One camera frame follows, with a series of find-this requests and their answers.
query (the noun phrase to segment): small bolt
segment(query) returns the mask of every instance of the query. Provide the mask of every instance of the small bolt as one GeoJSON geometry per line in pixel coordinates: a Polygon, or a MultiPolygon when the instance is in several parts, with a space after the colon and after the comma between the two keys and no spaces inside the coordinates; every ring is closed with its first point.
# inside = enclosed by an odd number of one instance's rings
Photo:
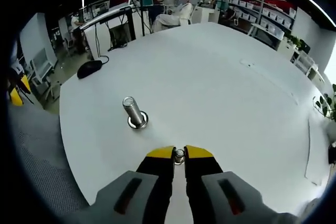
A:
{"type": "Polygon", "coordinates": [[[184,163],[184,150],[178,149],[175,152],[175,165],[182,165],[184,163]]]}
{"type": "Polygon", "coordinates": [[[122,101],[122,106],[128,114],[128,125],[133,129],[142,129],[147,126],[148,115],[140,111],[137,102],[133,97],[126,97],[122,101]]]}

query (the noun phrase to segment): potted plant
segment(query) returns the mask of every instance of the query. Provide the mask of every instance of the potted plant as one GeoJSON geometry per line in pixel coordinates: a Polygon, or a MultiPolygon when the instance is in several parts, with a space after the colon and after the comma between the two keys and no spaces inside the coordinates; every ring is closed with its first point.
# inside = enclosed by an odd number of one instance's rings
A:
{"type": "Polygon", "coordinates": [[[287,43],[291,46],[296,46],[297,48],[301,48],[301,41],[298,37],[295,37],[291,35],[288,31],[285,32],[284,35],[285,38],[287,38],[287,43]]]}
{"type": "Polygon", "coordinates": [[[292,36],[291,41],[297,48],[301,47],[301,41],[298,37],[292,36]]]}
{"type": "Polygon", "coordinates": [[[314,103],[314,107],[325,117],[330,119],[327,126],[327,135],[332,142],[336,141],[336,84],[332,85],[334,94],[320,96],[319,101],[314,103]]]}

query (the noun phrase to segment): white table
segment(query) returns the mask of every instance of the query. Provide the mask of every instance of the white table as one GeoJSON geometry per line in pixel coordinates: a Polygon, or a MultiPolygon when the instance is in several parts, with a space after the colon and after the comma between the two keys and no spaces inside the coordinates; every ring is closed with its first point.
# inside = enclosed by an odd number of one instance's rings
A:
{"type": "MultiPolygon", "coordinates": [[[[108,55],[101,70],[82,80],[73,76],[61,87],[64,147],[89,204],[102,187],[136,170],[149,151],[186,144],[212,152],[224,171],[259,190],[275,211],[298,214],[324,191],[328,172],[322,186],[304,177],[308,116],[320,92],[276,51],[204,23],[152,34],[108,55]],[[127,124],[127,96],[149,115],[143,131],[127,124]]],[[[180,167],[175,170],[180,176],[166,223],[192,223],[181,193],[185,178],[180,167]]]]}

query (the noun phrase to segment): chair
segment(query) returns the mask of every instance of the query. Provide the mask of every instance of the chair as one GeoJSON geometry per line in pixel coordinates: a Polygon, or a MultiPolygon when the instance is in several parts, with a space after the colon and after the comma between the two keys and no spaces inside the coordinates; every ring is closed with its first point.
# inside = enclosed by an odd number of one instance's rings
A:
{"type": "Polygon", "coordinates": [[[89,206],[69,167],[59,117],[27,102],[8,104],[9,127],[23,172],[58,216],[89,206]]]}
{"type": "Polygon", "coordinates": [[[193,22],[192,22],[192,17],[194,15],[194,12],[196,10],[196,6],[194,7],[193,6],[193,10],[191,11],[190,15],[189,15],[189,18],[188,19],[181,19],[180,20],[180,25],[181,26],[184,26],[184,25],[191,25],[193,22]]]}
{"type": "Polygon", "coordinates": [[[63,40],[63,46],[65,50],[67,51],[68,56],[70,56],[70,49],[73,48],[73,40],[68,40],[67,38],[64,38],[63,40]]]}
{"type": "Polygon", "coordinates": [[[53,71],[53,66],[49,62],[44,48],[37,53],[34,59],[31,60],[30,64],[35,74],[32,77],[32,83],[36,87],[41,85],[42,83],[47,83],[48,88],[45,91],[46,100],[48,99],[49,95],[52,96],[53,100],[56,100],[58,97],[55,98],[54,88],[57,86],[61,86],[61,83],[59,81],[52,83],[50,78],[48,77],[48,74],[50,74],[53,71]]]}

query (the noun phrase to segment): office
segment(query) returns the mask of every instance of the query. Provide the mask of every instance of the office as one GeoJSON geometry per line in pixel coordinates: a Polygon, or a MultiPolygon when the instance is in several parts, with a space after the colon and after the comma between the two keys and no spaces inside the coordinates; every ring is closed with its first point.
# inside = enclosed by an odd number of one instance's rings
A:
{"type": "MultiPolygon", "coordinates": [[[[336,35],[325,3],[316,3],[321,11],[310,0],[299,2],[78,0],[51,29],[47,13],[33,16],[19,37],[19,62],[29,66],[41,56],[45,61],[33,68],[54,73],[45,81],[34,77],[37,70],[25,72],[34,94],[28,97],[59,115],[84,202],[92,205],[99,190],[137,170],[153,149],[192,145],[258,190],[267,207],[305,218],[329,180],[332,133],[320,125],[333,127],[335,81],[328,73],[336,35]],[[162,4],[150,20],[155,1],[162,4]],[[180,15],[190,5],[189,17],[180,15]],[[179,23],[165,23],[168,16],[179,23]],[[161,30],[154,33],[155,22],[161,30]],[[90,60],[103,65],[79,79],[90,60]],[[138,122],[122,103],[129,96],[147,115],[138,122]]],[[[192,221],[188,198],[179,194],[185,184],[173,184],[166,222],[192,221]]]]}

